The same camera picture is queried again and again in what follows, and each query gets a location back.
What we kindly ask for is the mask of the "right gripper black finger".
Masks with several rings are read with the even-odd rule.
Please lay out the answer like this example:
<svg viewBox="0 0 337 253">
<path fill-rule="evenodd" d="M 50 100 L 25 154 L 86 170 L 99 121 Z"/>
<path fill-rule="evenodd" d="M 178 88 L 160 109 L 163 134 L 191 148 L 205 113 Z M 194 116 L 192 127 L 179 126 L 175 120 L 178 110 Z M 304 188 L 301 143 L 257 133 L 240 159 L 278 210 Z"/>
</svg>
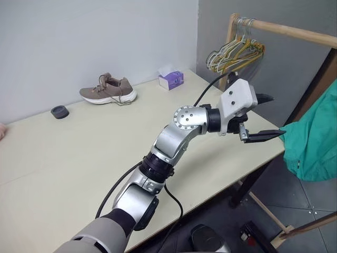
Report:
<svg viewBox="0 0 337 253">
<path fill-rule="evenodd" d="M 257 93 L 256 98 L 258 105 L 274 101 L 274 97 L 263 93 Z"/>
<path fill-rule="evenodd" d="M 262 130 L 255 134 L 246 133 L 247 138 L 243 140 L 244 143 L 258 143 L 265 142 L 285 134 L 283 130 Z"/>
</svg>

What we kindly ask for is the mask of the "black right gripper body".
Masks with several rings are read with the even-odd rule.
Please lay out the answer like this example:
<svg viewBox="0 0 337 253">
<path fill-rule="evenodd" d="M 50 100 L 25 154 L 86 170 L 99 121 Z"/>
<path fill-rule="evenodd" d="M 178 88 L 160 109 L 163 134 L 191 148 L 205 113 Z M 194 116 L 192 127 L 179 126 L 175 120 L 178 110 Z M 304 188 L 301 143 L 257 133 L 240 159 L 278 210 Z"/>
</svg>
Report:
<svg viewBox="0 0 337 253">
<path fill-rule="evenodd" d="M 249 131 L 245 128 L 244 123 L 248 120 L 248 116 L 245 113 L 242 116 L 235 116 L 227 125 L 227 133 L 238 134 L 240 140 L 244 143 L 249 142 Z"/>
</svg>

